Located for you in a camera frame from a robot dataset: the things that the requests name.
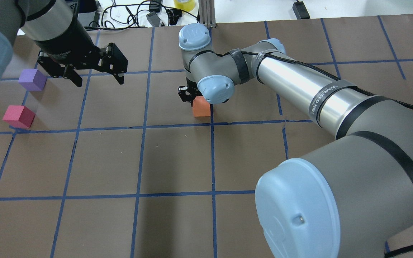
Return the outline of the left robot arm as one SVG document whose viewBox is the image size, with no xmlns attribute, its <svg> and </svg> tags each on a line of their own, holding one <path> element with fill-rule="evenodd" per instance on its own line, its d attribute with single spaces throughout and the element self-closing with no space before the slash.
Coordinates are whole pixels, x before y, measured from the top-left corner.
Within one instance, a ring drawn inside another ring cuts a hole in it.
<svg viewBox="0 0 413 258">
<path fill-rule="evenodd" d="M 40 48 L 37 62 L 52 78 L 81 87 L 77 70 L 93 69 L 124 83 L 128 59 L 115 43 L 96 46 L 64 0 L 0 0 L 0 80 L 19 30 Z"/>
</svg>

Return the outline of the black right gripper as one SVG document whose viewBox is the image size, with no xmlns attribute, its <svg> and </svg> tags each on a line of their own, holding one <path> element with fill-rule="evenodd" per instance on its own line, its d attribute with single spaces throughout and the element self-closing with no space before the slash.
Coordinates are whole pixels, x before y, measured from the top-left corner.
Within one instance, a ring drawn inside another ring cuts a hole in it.
<svg viewBox="0 0 413 258">
<path fill-rule="evenodd" d="M 192 80 L 186 80 L 187 86 L 179 86 L 177 94 L 183 102 L 193 103 L 193 98 L 201 96 L 197 83 Z"/>
</svg>

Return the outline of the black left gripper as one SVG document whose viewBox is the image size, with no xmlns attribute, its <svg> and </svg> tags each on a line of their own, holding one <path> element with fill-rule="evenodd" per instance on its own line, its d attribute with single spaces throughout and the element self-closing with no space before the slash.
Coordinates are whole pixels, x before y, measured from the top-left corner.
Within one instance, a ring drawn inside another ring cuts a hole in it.
<svg viewBox="0 0 413 258">
<path fill-rule="evenodd" d="M 38 64 L 52 77 L 70 80 L 77 87 L 82 87 L 81 76 L 70 66 L 77 69 L 95 69 L 106 72 L 124 84 L 124 75 L 128 68 L 128 59 L 115 43 L 109 43 L 104 52 L 104 63 L 100 49 L 93 43 L 82 24 L 73 18 L 69 27 L 59 36 L 50 40 L 35 40 L 41 51 L 48 57 L 38 57 Z"/>
</svg>

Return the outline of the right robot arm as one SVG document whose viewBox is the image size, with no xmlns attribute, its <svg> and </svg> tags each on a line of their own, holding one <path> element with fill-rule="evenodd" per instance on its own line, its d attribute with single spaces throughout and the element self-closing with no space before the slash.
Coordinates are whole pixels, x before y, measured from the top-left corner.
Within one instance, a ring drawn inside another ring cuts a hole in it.
<svg viewBox="0 0 413 258">
<path fill-rule="evenodd" d="M 227 102 L 257 80 L 318 127 L 308 151 L 264 173 L 255 206 L 276 258 L 395 258 L 385 242 L 413 226 L 413 105 L 367 92 L 286 55 L 278 39 L 225 54 L 205 25 L 179 31 L 187 86 L 182 101 Z"/>
</svg>

